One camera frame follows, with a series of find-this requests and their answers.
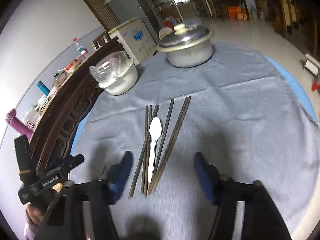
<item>spoon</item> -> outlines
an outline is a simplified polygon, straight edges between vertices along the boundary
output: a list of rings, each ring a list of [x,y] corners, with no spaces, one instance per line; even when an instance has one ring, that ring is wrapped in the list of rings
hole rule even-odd
[[[151,136],[151,144],[150,144],[150,157],[149,157],[149,166],[148,166],[148,182],[151,183],[151,177],[153,174],[153,168],[155,166],[156,160],[156,143],[162,133],[161,122],[159,117],[155,117],[152,119],[149,133]]]

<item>chopstick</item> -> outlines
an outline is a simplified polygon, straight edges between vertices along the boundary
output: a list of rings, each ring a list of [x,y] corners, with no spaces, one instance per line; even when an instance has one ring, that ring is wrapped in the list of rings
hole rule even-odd
[[[151,119],[153,119],[157,115],[158,110],[159,110],[159,105],[156,105],[155,110],[153,111],[153,115],[152,115]],[[134,190],[135,190],[135,187],[136,187],[136,184],[137,184],[138,176],[139,176],[140,169],[141,169],[141,166],[142,166],[143,154],[144,154],[144,151],[147,148],[147,142],[148,142],[148,140],[150,138],[149,129],[150,129],[150,126],[148,127],[147,136],[144,138],[144,142],[143,142],[143,145],[142,145],[142,150],[141,150],[140,157],[139,157],[139,160],[138,160],[137,168],[136,168],[136,171],[134,173],[133,180],[132,180],[132,184],[131,184],[131,188],[130,188],[130,192],[129,192],[129,198],[132,198]]]
[[[149,106],[149,120],[148,120],[148,127],[150,127],[151,124],[151,114],[152,114],[152,105]],[[149,158],[150,158],[150,144],[151,144],[151,136],[149,136],[147,149],[146,149],[146,168],[145,168],[145,175],[144,175],[144,191],[143,194],[146,197],[148,194],[148,167],[149,167]]]
[[[156,163],[155,163],[155,167],[153,168],[152,177],[155,176],[155,174],[157,172],[157,169],[158,169],[158,165],[159,165],[159,162],[160,162],[160,156],[161,156],[161,152],[162,152],[165,136],[167,135],[168,126],[169,126],[169,122],[170,122],[170,118],[171,118],[173,104],[174,104],[174,99],[172,98],[171,101],[170,101],[170,106],[169,106],[169,111],[168,111],[168,114],[167,114],[167,119],[165,120],[165,125],[164,125],[164,129],[163,129],[162,137],[161,137],[161,143],[160,143],[160,146],[159,146],[159,151],[158,151],[158,156],[157,156],[157,160],[156,160]]]
[[[173,149],[174,143],[175,143],[175,141],[176,141],[176,139],[178,137],[178,134],[179,134],[181,125],[183,123],[184,117],[186,116],[190,100],[191,100],[190,96],[186,97],[185,100],[184,100],[183,106],[181,108],[179,117],[178,117],[177,122],[176,122],[176,125],[175,125],[175,127],[173,129],[173,132],[171,134],[170,141],[169,141],[169,143],[167,145],[167,148],[166,148],[166,150],[164,152],[164,156],[162,158],[160,167],[157,170],[155,176],[152,177],[153,179],[151,180],[151,183],[150,183],[150,186],[149,186],[149,189],[148,189],[148,194],[152,193],[154,191],[154,189],[156,188],[156,186],[158,185],[158,183],[159,183],[161,175],[162,175],[162,173],[164,171],[164,168],[165,168],[165,166],[166,166],[166,164],[168,162],[168,159],[170,157],[170,154],[171,154],[171,151]]]
[[[146,106],[146,118],[145,118],[145,126],[144,126],[144,137],[146,138],[149,127],[149,106]],[[143,153],[143,166],[142,166],[142,180],[141,180],[141,193],[144,193],[144,175],[146,174],[146,160],[147,160],[147,151]]]

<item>purple thermos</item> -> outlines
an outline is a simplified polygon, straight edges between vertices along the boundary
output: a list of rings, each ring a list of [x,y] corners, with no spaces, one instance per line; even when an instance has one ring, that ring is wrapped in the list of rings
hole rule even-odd
[[[20,134],[25,134],[30,140],[33,131],[26,127],[18,118],[16,118],[16,110],[12,109],[5,117],[5,121],[11,125]]]

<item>gray refrigerator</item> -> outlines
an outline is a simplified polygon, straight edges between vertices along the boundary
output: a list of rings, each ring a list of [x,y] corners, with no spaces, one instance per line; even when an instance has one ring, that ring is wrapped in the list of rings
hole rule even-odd
[[[108,6],[114,12],[120,23],[139,17],[153,40],[158,44],[159,30],[162,28],[162,19],[156,15],[156,9],[152,7],[152,3],[147,0],[110,0]]]

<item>blue logo on box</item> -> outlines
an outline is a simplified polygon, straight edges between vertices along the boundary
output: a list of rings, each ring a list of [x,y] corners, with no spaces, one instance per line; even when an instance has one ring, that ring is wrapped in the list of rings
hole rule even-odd
[[[137,31],[137,33],[133,35],[133,38],[135,41],[139,41],[139,40],[142,40],[142,36],[143,36],[143,31]]]

